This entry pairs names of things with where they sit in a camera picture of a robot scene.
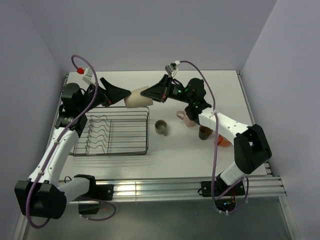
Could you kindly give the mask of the beige tumbler cup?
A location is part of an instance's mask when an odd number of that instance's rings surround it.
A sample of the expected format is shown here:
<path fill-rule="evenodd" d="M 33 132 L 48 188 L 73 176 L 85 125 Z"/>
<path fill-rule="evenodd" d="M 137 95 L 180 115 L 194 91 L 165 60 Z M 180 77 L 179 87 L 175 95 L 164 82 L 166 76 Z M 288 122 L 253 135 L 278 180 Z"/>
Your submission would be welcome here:
<path fill-rule="evenodd" d="M 131 92 L 131 95 L 124 99 L 125 107 L 128 109 L 132 108 L 142 108 L 153 105 L 153 100 L 151 98 L 141 95 L 141 92 L 148 89 L 149 86 L 144 86 L 138 89 L 135 89 Z"/>

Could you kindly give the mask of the pink mug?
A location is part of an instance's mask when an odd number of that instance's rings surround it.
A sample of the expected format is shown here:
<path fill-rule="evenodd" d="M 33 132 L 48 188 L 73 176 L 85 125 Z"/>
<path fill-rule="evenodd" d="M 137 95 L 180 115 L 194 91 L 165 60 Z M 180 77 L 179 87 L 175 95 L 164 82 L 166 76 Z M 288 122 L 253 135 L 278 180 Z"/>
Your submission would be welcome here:
<path fill-rule="evenodd" d="M 176 116 L 179 119 L 181 119 L 187 127 L 192 128 L 192 127 L 195 127 L 197 125 L 196 122 L 194 122 L 193 120 L 189 119 L 189 117 L 187 116 L 187 113 L 184 110 L 178 110 L 176 112 Z"/>

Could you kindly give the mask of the orange mug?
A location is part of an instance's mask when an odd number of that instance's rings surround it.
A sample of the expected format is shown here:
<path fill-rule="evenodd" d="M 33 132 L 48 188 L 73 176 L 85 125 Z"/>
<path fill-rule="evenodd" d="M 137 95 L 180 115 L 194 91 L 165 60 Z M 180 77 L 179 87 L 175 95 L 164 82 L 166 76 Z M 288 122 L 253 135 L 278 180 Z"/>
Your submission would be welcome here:
<path fill-rule="evenodd" d="M 228 141 L 226 138 L 224 138 L 220 134 L 218 135 L 218 138 L 214 143 L 217 143 L 218 146 L 223 147 L 223 148 L 228 148 L 229 146 L 232 145 L 232 143 L 230 141 Z"/>

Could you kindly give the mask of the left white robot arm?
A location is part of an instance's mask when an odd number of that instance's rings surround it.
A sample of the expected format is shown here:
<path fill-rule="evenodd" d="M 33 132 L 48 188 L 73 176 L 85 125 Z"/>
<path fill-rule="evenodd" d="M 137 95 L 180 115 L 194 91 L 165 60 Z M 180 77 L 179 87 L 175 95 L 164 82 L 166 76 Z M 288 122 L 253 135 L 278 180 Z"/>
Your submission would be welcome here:
<path fill-rule="evenodd" d="M 100 78 L 101 86 L 90 84 L 83 91 L 77 83 L 62 88 L 61 106 L 52 139 L 40 163 L 27 180 L 19 180 L 14 192 L 23 215 L 59 219 L 69 202 L 84 197 L 96 197 L 98 188 L 92 175 L 77 174 L 73 180 L 60 185 L 59 178 L 65 162 L 87 124 L 84 110 L 99 105 L 109 107 L 131 95 L 131 91 L 116 87 Z"/>

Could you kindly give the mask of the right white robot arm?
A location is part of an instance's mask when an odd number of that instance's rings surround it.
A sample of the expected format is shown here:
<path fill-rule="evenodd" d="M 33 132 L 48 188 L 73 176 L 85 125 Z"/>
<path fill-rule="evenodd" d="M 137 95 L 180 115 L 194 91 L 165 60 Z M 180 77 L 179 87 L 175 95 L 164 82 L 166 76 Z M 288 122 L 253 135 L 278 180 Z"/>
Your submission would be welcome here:
<path fill-rule="evenodd" d="M 234 161 L 216 180 L 216 189 L 222 195 L 229 194 L 234 188 L 234 183 L 250 175 L 272 157 L 263 128 L 258 124 L 249 126 L 238 122 L 214 110 L 205 100 L 205 82 L 202 79 L 192 78 L 183 86 L 165 74 L 157 84 L 140 94 L 160 103 L 167 99 L 187 103 L 185 112 L 190 120 L 214 130 L 232 143 Z"/>

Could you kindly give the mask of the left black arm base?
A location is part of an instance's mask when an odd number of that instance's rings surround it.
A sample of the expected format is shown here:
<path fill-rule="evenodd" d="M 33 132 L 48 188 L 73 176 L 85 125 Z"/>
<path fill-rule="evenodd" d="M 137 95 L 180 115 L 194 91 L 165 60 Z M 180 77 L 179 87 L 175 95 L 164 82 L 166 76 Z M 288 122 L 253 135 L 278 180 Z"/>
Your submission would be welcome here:
<path fill-rule="evenodd" d="M 113 199 L 113 194 L 113 184 L 97 184 L 88 197 L 96 200 L 111 201 Z"/>

